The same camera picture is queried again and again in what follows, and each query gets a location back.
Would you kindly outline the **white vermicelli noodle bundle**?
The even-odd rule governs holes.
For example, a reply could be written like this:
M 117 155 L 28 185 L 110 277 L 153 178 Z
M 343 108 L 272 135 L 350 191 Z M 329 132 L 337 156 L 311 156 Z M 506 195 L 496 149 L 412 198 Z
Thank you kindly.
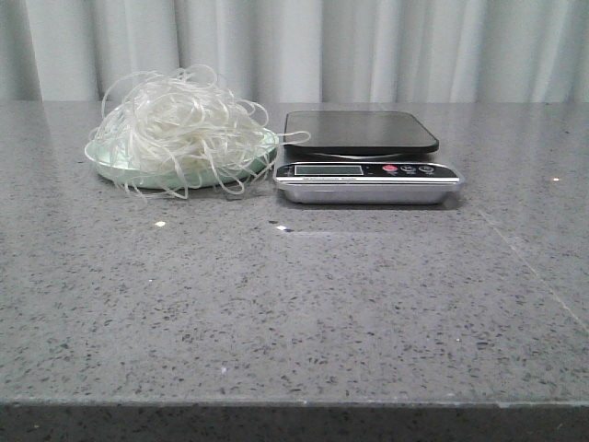
M 116 107 L 101 112 L 102 122 L 90 133 L 88 143 L 97 142 L 115 154 L 124 154 L 142 172 L 174 170 L 185 181 L 186 170 L 204 163 L 210 164 L 214 172 L 219 166 L 244 165 L 261 144 L 262 131 L 270 130 L 266 108 L 237 97 L 206 64 L 194 64 L 170 74 L 140 71 L 124 76 L 122 81 L 129 84 L 128 90 Z M 276 135 L 279 141 L 269 169 L 254 179 L 211 187 L 239 198 L 273 169 L 279 146 L 309 138 L 303 133 Z M 149 190 L 109 181 L 138 195 L 153 191 L 187 199 L 190 192 L 199 190 Z

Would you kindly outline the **silver black kitchen scale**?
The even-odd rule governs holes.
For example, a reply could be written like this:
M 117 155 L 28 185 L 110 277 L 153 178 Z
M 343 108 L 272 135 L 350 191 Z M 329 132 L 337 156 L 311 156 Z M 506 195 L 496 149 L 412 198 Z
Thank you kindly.
M 289 134 L 274 180 L 300 204 L 440 204 L 464 182 L 437 162 L 437 138 L 412 114 L 390 110 L 299 110 L 287 114 Z

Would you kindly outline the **white pleated curtain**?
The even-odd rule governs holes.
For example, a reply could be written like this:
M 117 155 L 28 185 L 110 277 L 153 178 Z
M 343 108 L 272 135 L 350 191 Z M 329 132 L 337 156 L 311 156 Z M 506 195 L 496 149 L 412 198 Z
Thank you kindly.
M 264 102 L 585 102 L 584 1 L 5 1 L 3 99 L 207 64 Z

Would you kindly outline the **pale green round plate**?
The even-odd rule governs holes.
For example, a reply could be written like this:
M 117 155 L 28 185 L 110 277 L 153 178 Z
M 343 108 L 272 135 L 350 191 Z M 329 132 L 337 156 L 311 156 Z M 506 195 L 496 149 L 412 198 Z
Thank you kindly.
M 170 172 L 148 173 L 138 169 L 124 154 L 115 154 L 109 147 L 97 142 L 90 142 L 85 147 L 85 155 L 94 163 L 99 175 L 112 180 L 115 184 L 149 190 L 176 190 L 185 187 L 200 189 L 217 186 L 221 183 L 232 184 L 254 179 L 271 167 L 279 138 L 272 131 L 262 131 L 263 138 L 244 165 L 227 165 L 216 167 L 214 172 L 208 163 L 193 166 L 184 172 L 185 181 L 174 170 Z

